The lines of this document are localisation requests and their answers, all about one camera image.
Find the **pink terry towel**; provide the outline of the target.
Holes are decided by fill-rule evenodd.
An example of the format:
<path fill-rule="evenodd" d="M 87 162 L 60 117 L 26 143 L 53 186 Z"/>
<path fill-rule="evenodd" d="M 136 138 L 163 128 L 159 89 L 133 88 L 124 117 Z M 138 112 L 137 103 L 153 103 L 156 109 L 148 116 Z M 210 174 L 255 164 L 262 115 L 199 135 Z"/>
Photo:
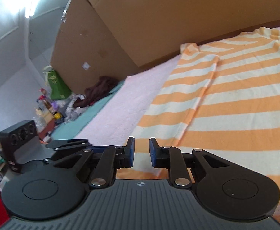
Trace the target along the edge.
<path fill-rule="evenodd" d="M 123 87 L 78 134 L 95 145 L 121 145 L 161 90 L 179 56 L 126 79 Z"/>

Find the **large centre cardboard box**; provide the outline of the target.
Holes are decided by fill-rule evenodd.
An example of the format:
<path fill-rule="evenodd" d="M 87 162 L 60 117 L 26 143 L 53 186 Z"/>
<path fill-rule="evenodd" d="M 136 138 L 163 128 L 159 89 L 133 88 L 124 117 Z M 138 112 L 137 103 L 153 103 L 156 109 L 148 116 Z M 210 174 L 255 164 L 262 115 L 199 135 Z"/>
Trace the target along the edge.
<path fill-rule="evenodd" d="M 138 66 L 265 26 L 280 26 L 280 0 L 89 0 Z"/>

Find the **green shopping bag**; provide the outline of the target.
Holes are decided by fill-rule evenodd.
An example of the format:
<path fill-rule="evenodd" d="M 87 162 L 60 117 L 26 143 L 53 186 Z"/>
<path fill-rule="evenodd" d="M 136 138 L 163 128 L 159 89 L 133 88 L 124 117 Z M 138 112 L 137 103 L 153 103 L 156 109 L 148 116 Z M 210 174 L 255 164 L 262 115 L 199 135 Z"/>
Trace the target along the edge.
<path fill-rule="evenodd" d="M 50 65 L 45 66 L 42 72 L 45 76 L 45 84 L 51 89 L 52 100 L 64 100 L 72 94 L 71 89 Z"/>

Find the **dark brown garment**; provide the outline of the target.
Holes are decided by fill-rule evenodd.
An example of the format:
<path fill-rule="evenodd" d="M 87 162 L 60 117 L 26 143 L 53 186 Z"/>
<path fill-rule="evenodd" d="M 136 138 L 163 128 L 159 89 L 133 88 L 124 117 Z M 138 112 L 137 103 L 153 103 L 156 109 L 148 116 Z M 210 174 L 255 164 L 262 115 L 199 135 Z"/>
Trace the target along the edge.
<path fill-rule="evenodd" d="M 76 99 L 73 103 L 74 108 L 85 108 L 92 106 L 100 99 L 110 95 L 110 91 L 119 83 L 119 80 L 114 77 L 101 76 L 98 82 L 85 90 L 84 99 Z"/>

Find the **teal folded cloth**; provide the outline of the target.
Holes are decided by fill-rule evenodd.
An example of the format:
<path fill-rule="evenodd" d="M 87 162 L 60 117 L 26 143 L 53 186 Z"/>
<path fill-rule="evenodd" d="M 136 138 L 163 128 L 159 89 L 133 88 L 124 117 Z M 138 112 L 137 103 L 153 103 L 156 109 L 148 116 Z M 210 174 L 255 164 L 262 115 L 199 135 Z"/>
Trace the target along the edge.
<path fill-rule="evenodd" d="M 116 87 L 110 91 L 110 95 L 100 99 L 92 106 L 89 106 L 75 120 L 62 123 L 51 135 L 52 140 L 74 139 L 83 128 L 103 109 L 112 97 L 123 86 L 124 81 L 120 81 Z"/>

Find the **left cardboard box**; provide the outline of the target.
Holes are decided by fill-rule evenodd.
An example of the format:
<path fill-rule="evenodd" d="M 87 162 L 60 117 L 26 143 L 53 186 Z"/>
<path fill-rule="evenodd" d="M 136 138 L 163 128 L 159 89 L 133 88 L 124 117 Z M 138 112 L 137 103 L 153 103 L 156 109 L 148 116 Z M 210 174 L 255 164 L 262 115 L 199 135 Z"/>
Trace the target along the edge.
<path fill-rule="evenodd" d="M 101 76 L 121 81 L 139 72 L 88 0 L 71 0 L 51 66 L 76 94 L 95 85 Z"/>

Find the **orange white striped sweater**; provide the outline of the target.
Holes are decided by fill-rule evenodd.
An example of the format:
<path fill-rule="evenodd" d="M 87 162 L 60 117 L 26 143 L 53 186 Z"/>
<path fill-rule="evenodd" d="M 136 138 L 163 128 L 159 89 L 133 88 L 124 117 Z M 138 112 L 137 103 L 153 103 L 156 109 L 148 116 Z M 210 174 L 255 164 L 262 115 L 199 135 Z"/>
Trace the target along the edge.
<path fill-rule="evenodd" d="M 135 161 L 120 179 L 163 179 L 149 139 L 203 149 L 271 178 L 280 188 L 280 27 L 204 45 L 185 43 L 178 63 L 132 132 Z M 280 204 L 274 217 L 280 221 Z"/>

